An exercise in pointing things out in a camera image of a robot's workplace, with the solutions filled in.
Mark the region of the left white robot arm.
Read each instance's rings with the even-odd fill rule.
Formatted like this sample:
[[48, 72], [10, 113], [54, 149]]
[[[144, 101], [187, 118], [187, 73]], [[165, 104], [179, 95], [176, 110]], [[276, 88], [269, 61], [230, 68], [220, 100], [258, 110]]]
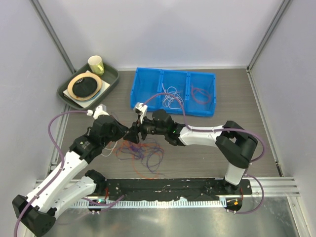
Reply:
[[128, 127], [114, 117], [103, 113], [94, 116], [94, 123], [88, 131], [78, 137], [57, 167], [26, 196], [17, 195], [12, 201], [17, 217], [13, 235], [18, 235], [23, 224], [37, 237], [45, 235], [61, 214], [76, 201], [92, 194], [100, 197], [107, 185], [106, 178], [95, 170], [89, 170], [69, 188], [66, 185], [86, 168], [110, 143], [124, 137]]

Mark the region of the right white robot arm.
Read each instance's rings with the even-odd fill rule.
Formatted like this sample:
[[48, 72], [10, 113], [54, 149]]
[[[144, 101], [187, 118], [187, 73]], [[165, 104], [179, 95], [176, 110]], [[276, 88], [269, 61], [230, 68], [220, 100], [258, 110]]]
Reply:
[[124, 140], [138, 144], [147, 135], [162, 135], [173, 146], [202, 145], [218, 148], [229, 165], [223, 181], [219, 185], [229, 195], [241, 189], [241, 180], [261, 139], [248, 132], [234, 121], [227, 121], [222, 126], [193, 127], [175, 122], [165, 110], [154, 111], [152, 118], [140, 110], [138, 119], [132, 124]]

